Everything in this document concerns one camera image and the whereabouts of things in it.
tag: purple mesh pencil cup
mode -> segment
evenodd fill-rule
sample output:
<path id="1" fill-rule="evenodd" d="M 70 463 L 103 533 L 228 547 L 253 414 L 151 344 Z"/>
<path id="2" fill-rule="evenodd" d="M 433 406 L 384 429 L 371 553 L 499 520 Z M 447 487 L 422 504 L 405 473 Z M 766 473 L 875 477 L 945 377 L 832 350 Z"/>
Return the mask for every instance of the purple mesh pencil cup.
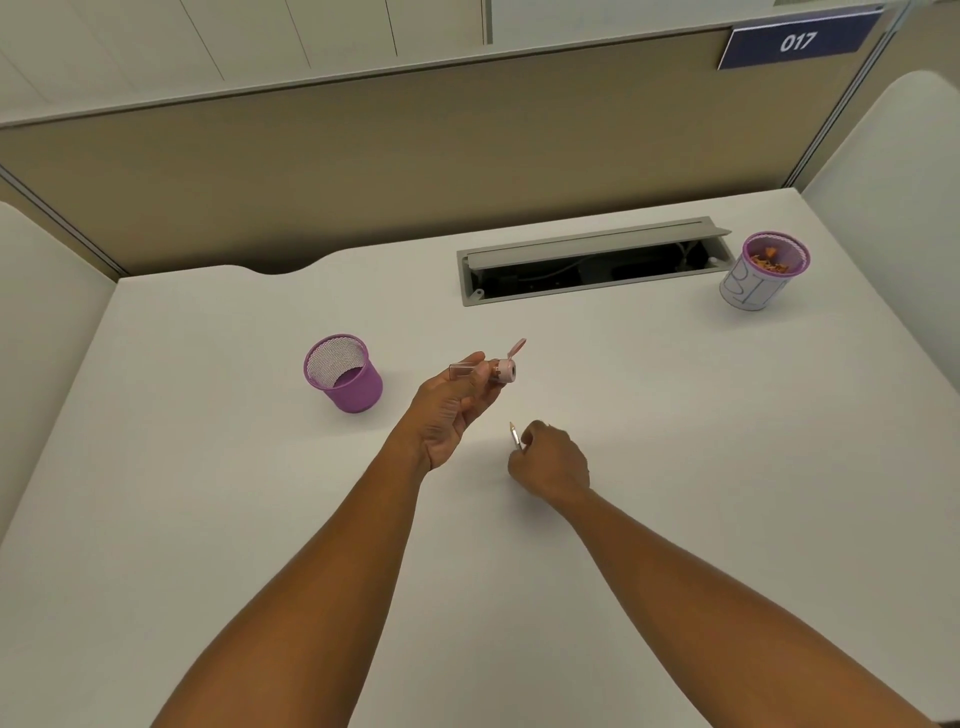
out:
<path id="1" fill-rule="evenodd" d="M 744 311 L 766 308 L 783 286 L 810 266 L 810 251 L 784 232 L 755 232 L 720 282 L 720 295 Z"/>
<path id="2" fill-rule="evenodd" d="M 383 394 L 383 379 L 356 336 L 337 333 L 314 344 L 303 359 L 303 375 L 344 412 L 363 412 Z"/>

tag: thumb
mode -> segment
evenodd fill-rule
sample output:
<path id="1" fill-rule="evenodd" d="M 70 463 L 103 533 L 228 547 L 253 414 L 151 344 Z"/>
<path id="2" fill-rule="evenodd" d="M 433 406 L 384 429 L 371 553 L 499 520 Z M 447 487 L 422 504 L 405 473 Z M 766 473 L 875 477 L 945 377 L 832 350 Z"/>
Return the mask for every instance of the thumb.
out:
<path id="1" fill-rule="evenodd" d="M 514 480 L 520 480 L 524 469 L 526 468 L 526 453 L 523 450 L 515 449 L 510 453 L 510 459 L 507 461 L 507 473 Z"/>
<path id="2" fill-rule="evenodd" d="M 491 373 L 490 362 L 481 361 L 473 367 L 470 376 L 451 381 L 446 389 L 446 394 L 459 400 L 475 397 L 483 392 L 483 388 L 487 386 L 487 382 L 490 380 Z"/>

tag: paper-wrapped pencil cup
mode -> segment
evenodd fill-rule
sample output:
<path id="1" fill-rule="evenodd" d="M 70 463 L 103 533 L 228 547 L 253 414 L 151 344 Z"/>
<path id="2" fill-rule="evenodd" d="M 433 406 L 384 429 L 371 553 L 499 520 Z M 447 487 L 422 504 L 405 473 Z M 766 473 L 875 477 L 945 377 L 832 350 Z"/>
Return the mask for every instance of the paper-wrapped pencil cup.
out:
<path id="1" fill-rule="evenodd" d="M 766 308 L 783 286 L 810 266 L 810 251 L 783 232 L 756 232 L 743 241 L 743 250 L 720 282 L 720 295 L 745 311 Z"/>

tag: number sign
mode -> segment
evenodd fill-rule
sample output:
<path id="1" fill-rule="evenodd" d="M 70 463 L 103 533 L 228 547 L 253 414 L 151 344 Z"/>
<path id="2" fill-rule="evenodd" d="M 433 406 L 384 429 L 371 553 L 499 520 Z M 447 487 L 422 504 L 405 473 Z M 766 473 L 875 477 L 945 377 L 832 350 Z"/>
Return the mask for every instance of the number sign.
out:
<path id="1" fill-rule="evenodd" d="M 777 22 L 766 20 L 734 28 L 720 68 L 853 53 L 870 34 L 883 8 L 872 6 L 832 13 L 795 15 Z"/>

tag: right hand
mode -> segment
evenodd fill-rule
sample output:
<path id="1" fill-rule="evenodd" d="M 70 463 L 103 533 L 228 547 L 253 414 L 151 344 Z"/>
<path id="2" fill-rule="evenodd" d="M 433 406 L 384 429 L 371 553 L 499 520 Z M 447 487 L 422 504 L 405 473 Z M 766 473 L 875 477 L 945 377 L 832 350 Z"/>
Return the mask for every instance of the right hand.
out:
<path id="1" fill-rule="evenodd" d="M 534 496 L 557 506 L 589 490 L 587 459 L 566 432 L 534 420 L 520 442 L 526 448 L 511 453 L 507 470 Z"/>

